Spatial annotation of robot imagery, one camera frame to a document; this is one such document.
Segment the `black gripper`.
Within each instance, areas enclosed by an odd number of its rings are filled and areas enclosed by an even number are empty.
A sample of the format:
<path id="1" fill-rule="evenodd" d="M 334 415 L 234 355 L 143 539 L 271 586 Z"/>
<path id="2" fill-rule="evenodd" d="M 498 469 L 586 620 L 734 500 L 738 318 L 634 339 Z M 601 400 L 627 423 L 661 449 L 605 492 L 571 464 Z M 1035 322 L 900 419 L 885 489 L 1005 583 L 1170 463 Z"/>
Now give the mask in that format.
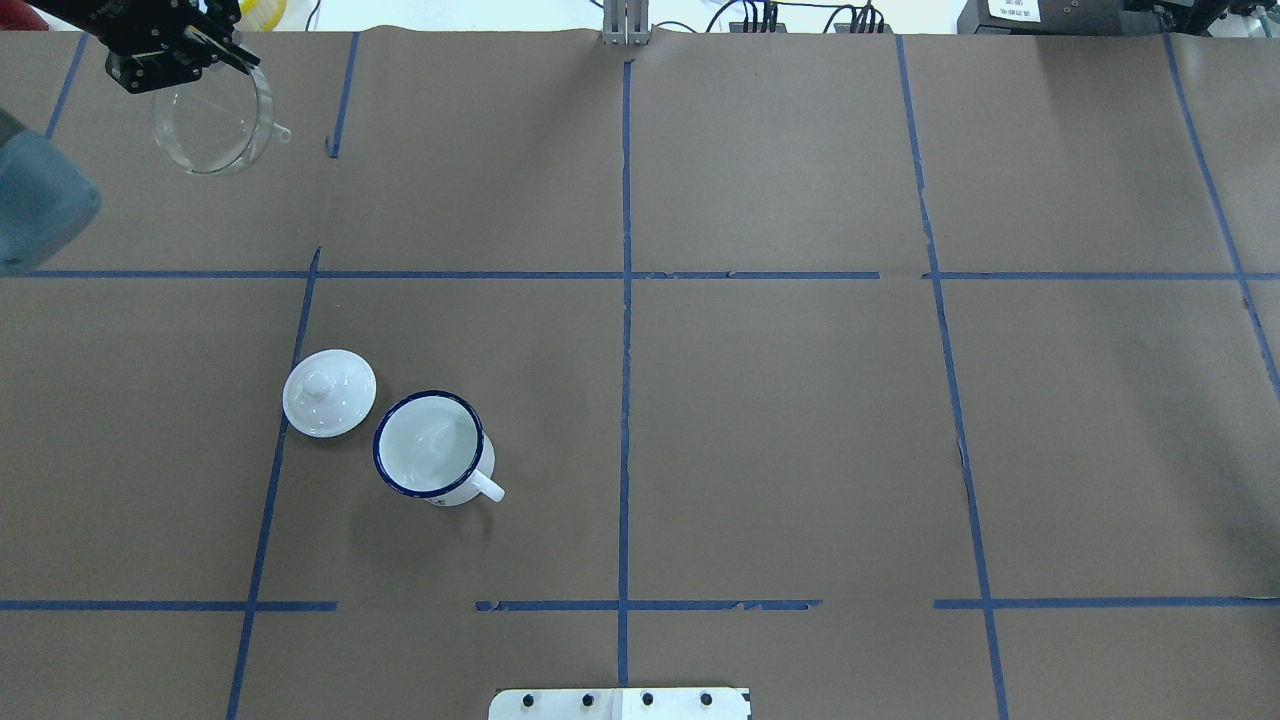
<path id="1" fill-rule="evenodd" d="M 189 83 L 218 61 L 246 74 L 261 65 L 236 38 L 237 1 L 41 1 L 40 10 L 102 44 L 105 72 L 129 94 Z"/>

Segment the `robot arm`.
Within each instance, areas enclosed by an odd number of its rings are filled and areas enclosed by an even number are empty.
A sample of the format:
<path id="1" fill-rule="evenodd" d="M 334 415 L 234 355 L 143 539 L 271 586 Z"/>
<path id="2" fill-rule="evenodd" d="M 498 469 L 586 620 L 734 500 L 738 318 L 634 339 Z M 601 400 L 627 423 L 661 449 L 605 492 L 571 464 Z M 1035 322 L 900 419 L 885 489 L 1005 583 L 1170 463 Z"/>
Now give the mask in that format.
<path id="1" fill-rule="evenodd" d="M 5 1 L 3 29 L 46 31 L 52 15 L 96 38 L 106 74 L 133 95 L 193 83 L 218 64 L 252 74 L 261 60 L 236 37 L 238 1 Z M 101 193 L 47 133 L 1 114 L 1 265 L 23 275 L 74 240 Z"/>

